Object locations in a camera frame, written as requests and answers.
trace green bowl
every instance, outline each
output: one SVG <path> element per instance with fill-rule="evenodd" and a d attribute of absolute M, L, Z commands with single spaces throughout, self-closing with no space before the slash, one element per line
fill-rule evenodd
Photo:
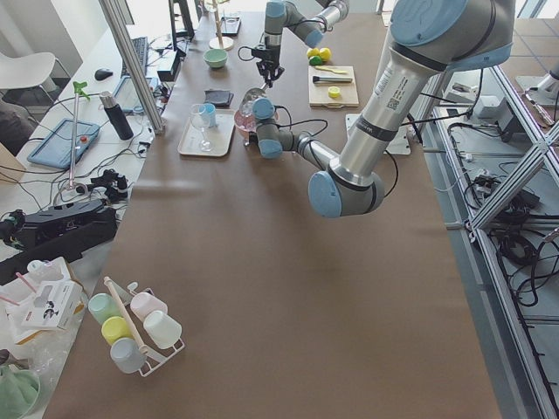
<path fill-rule="evenodd" d="M 204 61 L 211 68 L 221 68 L 227 62 L 227 51 L 218 48 L 208 50 L 204 53 Z"/>

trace black thermos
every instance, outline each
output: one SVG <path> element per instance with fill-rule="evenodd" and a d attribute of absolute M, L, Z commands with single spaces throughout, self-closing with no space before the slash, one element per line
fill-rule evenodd
<path fill-rule="evenodd" d="M 116 99 L 110 92 L 101 92 L 99 95 L 101 103 L 105 107 L 108 120 L 113 124 L 114 130 L 119 135 L 121 140 L 130 140 L 134 133 L 125 114 L 122 112 L 121 106 L 116 103 Z"/>

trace black computer mouse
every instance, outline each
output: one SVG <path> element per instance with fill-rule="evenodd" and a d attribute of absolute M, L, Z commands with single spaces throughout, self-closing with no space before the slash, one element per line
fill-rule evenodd
<path fill-rule="evenodd" d="M 95 79 L 98 81 L 102 81 L 108 77 L 111 77 L 113 75 L 113 72 L 111 72 L 108 68 L 100 68 L 99 70 L 97 70 L 95 72 Z"/>

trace chair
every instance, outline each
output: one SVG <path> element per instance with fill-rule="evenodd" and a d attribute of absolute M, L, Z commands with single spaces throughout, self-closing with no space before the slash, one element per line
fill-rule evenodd
<path fill-rule="evenodd" d="M 39 87 L 54 103 L 56 98 L 46 91 L 43 83 L 50 77 L 55 63 L 59 63 L 60 68 L 71 78 L 51 52 L 37 52 L 21 58 L 6 57 L 0 52 L 0 90 Z"/>

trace cardboard box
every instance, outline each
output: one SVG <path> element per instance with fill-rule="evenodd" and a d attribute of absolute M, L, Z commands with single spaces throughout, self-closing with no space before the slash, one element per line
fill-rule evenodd
<path fill-rule="evenodd" d="M 38 330 L 66 329 L 80 304 L 81 291 L 81 285 L 71 280 L 43 281 L 21 326 Z"/>

